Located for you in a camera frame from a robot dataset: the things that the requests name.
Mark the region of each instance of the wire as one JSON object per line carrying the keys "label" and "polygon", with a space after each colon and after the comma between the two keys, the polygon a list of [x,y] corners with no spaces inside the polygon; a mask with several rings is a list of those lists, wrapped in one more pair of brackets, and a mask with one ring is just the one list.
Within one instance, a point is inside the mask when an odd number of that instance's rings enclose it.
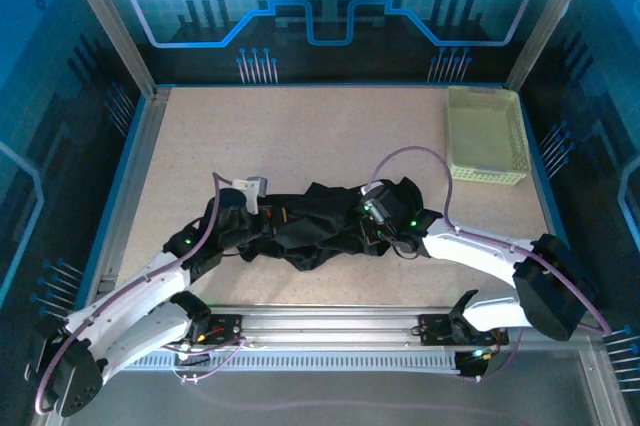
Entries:
{"label": "wire", "polygon": [[436,334],[433,331],[427,329],[427,327],[423,326],[423,325],[418,325],[418,326],[414,326],[413,328],[411,328],[411,336],[420,336],[422,333],[428,334],[432,338],[436,338],[438,340],[440,340],[440,339],[449,339],[449,338],[451,338],[453,336],[451,334],[448,334],[446,336],[442,336],[440,334]]}
{"label": "wire", "polygon": [[227,341],[224,344],[221,344],[220,346],[218,346],[217,348],[212,348],[208,351],[208,353],[210,354],[214,349],[220,349],[224,346],[229,346],[230,344],[234,344],[234,343],[239,343],[238,347],[229,355],[226,357],[226,359],[220,363],[218,366],[216,366],[215,368],[213,368],[211,371],[209,371],[208,373],[202,374],[200,376],[196,376],[193,378],[189,378],[187,377],[187,375],[185,374],[184,376],[180,376],[178,374],[178,372],[174,369],[173,370],[173,374],[175,374],[178,378],[180,378],[181,381],[187,381],[190,383],[197,383],[198,381],[201,381],[203,379],[207,379],[210,378],[211,376],[213,376],[214,374],[216,374],[217,372],[219,372],[221,369],[223,369],[227,364],[229,364],[233,358],[236,357],[236,355],[240,352],[240,350],[242,349],[242,347],[244,346],[244,343],[247,341],[247,339],[244,336],[240,336],[238,338],[234,338],[231,341]]}
{"label": "wire", "polygon": [[482,234],[464,231],[460,229],[460,227],[457,227],[456,225],[453,224],[449,216],[449,206],[451,205],[451,196],[453,194],[453,177],[451,176],[451,170],[449,169],[447,162],[442,158],[442,156],[440,156],[434,150],[425,148],[424,146],[406,146],[404,148],[397,149],[392,153],[389,153],[382,161],[380,161],[380,163],[378,163],[378,166],[376,166],[376,168],[373,170],[373,173],[371,174],[371,177],[369,178],[369,181],[367,182],[367,185],[365,187],[365,191],[369,191],[371,184],[376,180],[376,178],[378,177],[378,173],[380,173],[380,170],[385,164],[387,164],[395,156],[398,156],[399,154],[402,154],[402,153],[406,153],[408,151],[422,151],[422,152],[428,153],[432,157],[434,157],[444,168],[447,174],[447,181],[449,183],[449,187],[447,189],[447,196],[444,201],[444,208],[443,208],[442,214],[444,216],[445,224],[449,227],[451,232],[453,232],[457,236],[466,237],[468,239],[480,240],[485,244],[493,245],[501,249],[507,249],[507,250],[518,252],[519,254],[522,254],[527,258],[531,258],[532,260],[536,261],[538,264],[540,264],[545,269],[547,269],[553,276],[555,276],[569,291],[571,291],[576,296],[576,298],[578,298],[578,300],[582,303],[582,305],[587,309],[587,311],[589,311],[593,315],[595,320],[600,325],[600,329],[597,330],[598,333],[602,334],[603,336],[608,336],[611,334],[612,332],[611,327],[607,323],[607,320],[604,318],[604,316],[602,316],[600,311],[596,309],[596,307],[591,303],[591,301],[589,301],[589,299],[587,299],[587,297],[582,293],[582,291],[580,291],[571,281],[569,281],[569,279],[564,274],[562,274],[557,268],[551,265],[546,259],[515,244],[511,244],[511,243],[508,243],[507,241],[502,241],[500,239],[490,238]]}
{"label": "wire", "polygon": [[194,363],[189,363],[189,364],[181,364],[180,366],[187,366],[187,367],[191,367],[191,366],[197,366],[199,364],[204,364],[204,363],[208,363],[209,361],[211,361],[211,356],[207,355],[207,357],[205,359],[201,359],[200,361],[196,361]]}
{"label": "wire", "polygon": [[489,374],[485,374],[482,377],[482,380],[480,381],[480,383],[486,383],[487,381],[491,381],[491,380],[495,379],[496,376],[504,373],[507,370],[507,368],[511,365],[511,363],[513,363],[513,360],[516,359],[516,355],[518,354],[518,351],[520,350],[520,346],[522,345],[522,334],[523,333],[524,333],[524,328],[519,328],[518,338],[516,339],[516,342],[513,345],[513,349],[509,353],[509,357],[506,359],[506,361],[504,363],[502,363],[500,366],[498,366],[498,368],[495,369],[493,372],[491,372]]}
{"label": "wire", "polygon": [[233,182],[232,182],[232,181],[229,181],[228,179],[223,178],[223,177],[222,177],[222,176],[220,176],[220,175],[218,175],[218,181],[220,181],[221,183],[224,183],[224,184],[226,184],[226,185],[228,185],[228,186],[231,186],[231,185],[233,184]]}
{"label": "wire", "polygon": [[502,330],[500,328],[498,328],[498,334],[494,334],[493,332],[491,333],[493,334],[493,337],[496,338],[496,352],[495,354],[498,354],[500,352],[500,346],[501,346],[501,342],[502,342]]}
{"label": "wire", "polygon": [[398,248],[396,247],[395,244],[392,244],[391,247],[393,248],[393,252],[396,253],[396,256],[398,256],[398,257],[400,257],[402,259],[406,259],[407,261],[413,261],[418,256],[420,256],[419,253],[415,253],[415,256],[403,256],[402,254],[400,254],[400,251],[398,251]]}
{"label": "wire", "polygon": [[155,276],[166,273],[167,271],[173,268],[177,269],[182,267],[182,264],[185,261],[187,261],[189,258],[191,258],[194,254],[196,254],[200,250],[200,248],[202,248],[204,243],[209,239],[209,236],[211,235],[211,231],[213,231],[213,225],[216,222],[216,217],[218,216],[218,208],[220,207],[220,179],[219,178],[220,177],[216,173],[213,173],[213,185],[215,189],[215,198],[213,200],[213,210],[211,212],[211,219],[209,220],[207,229],[205,230],[200,240],[196,243],[196,245],[190,251],[188,251],[184,256],[177,258],[175,261],[171,261],[170,263],[156,269],[155,271],[150,272],[145,276],[140,276],[136,278],[131,283],[123,286],[122,289],[114,292],[112,296],[108,296],[107,299],[104,300],[104,303],[98,306],[93,312],[93,314],[87,319],[85,319],[80,324],[80,326],[78,326],[78,328],[73,333],[71,333],[69,337],[62,343],[62,345],[60,346],[60,349],[58,349],[55,352],[55,354],[53,355],[53,358],[51,358],[51,362],[49,363],[49,365],[47,366],[47,368],[45,369],[42,375],[42,379],[40,380],[40,384],[38,385],[38,389],[36,391],[34,408],[37,414],[44,415],[52,411],[53,408],[49,408],[49,409],[42,408],[44,392],[47,388],[47,385],[49,384],[49,381],[51,380],[53,371],[58,366],[58,364],[62,360],[62,357],[67,352],[67,350],[71,347],[73,342],[78,338],[78,336],[80,336],[80,334],[82,334],[85,329],[87,329],[92,324],[94,324],[95,319],[98,318],[102,313],[104,313],[104,311],[106,311],[106,309],[109,306],[111,306],[119,298],[127,294],[129,291],[131,291],[133,288],[135,288],[139,284],[149,281],[153,279]]}
{"label": "wire", "polygon": [[202,216],[200,216],[199,218],[196,218],[196,219],[192,220],[189,224],[187,224],[187,225],[185,226],[185,228],[188,228],[189,226],[193,226],[194,224],[196,224],[198,221],[201,221],[201,220],[202,220]]}

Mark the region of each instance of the black garment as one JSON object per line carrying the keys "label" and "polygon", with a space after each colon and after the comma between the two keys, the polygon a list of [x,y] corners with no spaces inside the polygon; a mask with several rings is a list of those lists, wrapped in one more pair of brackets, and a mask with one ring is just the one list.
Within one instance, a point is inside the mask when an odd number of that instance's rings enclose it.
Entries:
{"label": "black garment", "polygon": [[[398,185],[384,183],[411,209],[422,208],[417,186],[404,178]],[[341,253],[382,256],[390,244],[367,244],[360,220],[360,188],[329,188],[313,183],[304,194],[273,194],[259,199],[261,233],[238,246],[240,256],[252,261],[262,254],[289,261],[299,271],[310,271]]]}

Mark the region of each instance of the yellow plastic basket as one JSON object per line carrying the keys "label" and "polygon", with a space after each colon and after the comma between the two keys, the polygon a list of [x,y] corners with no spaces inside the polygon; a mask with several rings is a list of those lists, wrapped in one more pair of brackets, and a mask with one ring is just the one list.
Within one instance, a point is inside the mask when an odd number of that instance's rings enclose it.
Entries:
{"label": "yellow plastic basket", "polygon": [[531,171],[520,99],[513,91],[451,86],[447,163],[454,179],[514,185]]}

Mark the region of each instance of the enclosure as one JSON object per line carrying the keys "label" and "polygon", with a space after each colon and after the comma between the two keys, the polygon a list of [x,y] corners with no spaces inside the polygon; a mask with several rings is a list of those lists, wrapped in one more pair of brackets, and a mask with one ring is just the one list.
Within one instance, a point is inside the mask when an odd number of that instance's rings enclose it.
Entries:
{"label": "enclosure", "polygon": [[[640,0],[0,5],[3,424],[640,421]],[[248,346],[228,371],[181,385],[173,356],[157,351],[77,415],[34,416],[23,375],[35,324],[138,274],[203,215],[213,172],[301,194],[366,184],[405,146],[446,156],[452,86],[517,93],[530,152],[517,184],[508,168],[475,168],[488,182],[456,179],[452,217],[511,238],[560,238],[623,332],[578,330],[561,343],[527,329],[499,379],[466,384],[432,373],[474,348],[425,348],[411,333],[419,315],[448,312],[468,290],[500,293],[482,268],[393,252],[342,254],[311,271],[227,257],[190,290],[243,317]],[[409,153],[383,172],[405,176],[442,211],[437,161]],[[503,357],[517,334],[509,329]]]}

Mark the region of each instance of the white robotic arm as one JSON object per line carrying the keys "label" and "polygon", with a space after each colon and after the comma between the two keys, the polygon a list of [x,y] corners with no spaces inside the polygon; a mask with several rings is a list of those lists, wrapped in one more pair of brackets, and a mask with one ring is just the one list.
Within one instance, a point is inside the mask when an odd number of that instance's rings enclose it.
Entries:
{"label": "white robotic arm", "polygon": [[[185,290],[220,263],[226,248],[250,240],[251,234],[260,237],[265,231],[265,224],[256,229],[251,220],[238,219],[247,219],[247,202],[252,214],[258,212],[256,191],[264,193],[263,187],[244,187],[251,181],[241,183],[236,189],[222,190],[219,196],[224,208],[217,218],[214,240],[207,240],[188,262],[176,259],[185,257],[199,240],[192,224],[165,244],[166,252],[156,255],[138,275],[109,295],[64,321],[49,318],[38,326],[26,373],[26,378],[36,384],[42,381],[43,371],[60,345],[73,339],[73,345],[56,364],[54,377],[45,381],[47,403],[55,405],[63,416],[74,414],[131,362],[168,343],[185,339],[195,344],[196,338],[210,328],[209,308]],[[369,244],[387,242],[405,252],[455,261],[505,283],[507,294],[477,295],[477,291],[470,291],[458,302],[449,315],[450,330],[461,340],[457,344],[474,344],[474,336],[481,332],[516,326],[533,326],[559,340],[571,336],[584,308],[545,275],[528,252],[553,261],[583,290],[595,289],[566,246],[553,236],[531,241],[481,233],[489,238],[483,241],[477,234],[473,236],[471,229],[452,229],[441,214],[397,197],[389,184],[380,182],[368,191],[363,189],[360,205],[355,207],[361,208],[362,236]],[[211,208],[207,207],[201,222],[207,224],[210,215]],[[265,218],[269,231],[270,215]],[[591,297],[595,295],[595,291],[589,292]]]}
{"label": "white robotic arm", "polygon": [[[460,230],[479,233],[509,244],[518,245],[528,251],[533,250],[533,241],[500,237],[490,233],[460,227]],[[496,295],[475,295],[464,309],[464,318],[477,331],[485,332],[496,328],[531,327],[524,310],[520,306],[515,290],[513,273],[515,265],[527,258],[517,251],[486,244],[478,239],[456,234],[444,219],[436,219],[429,227],[423,240],[429,256],[464,264],[483,273],[490,274],[510,286],[508,293]]]}

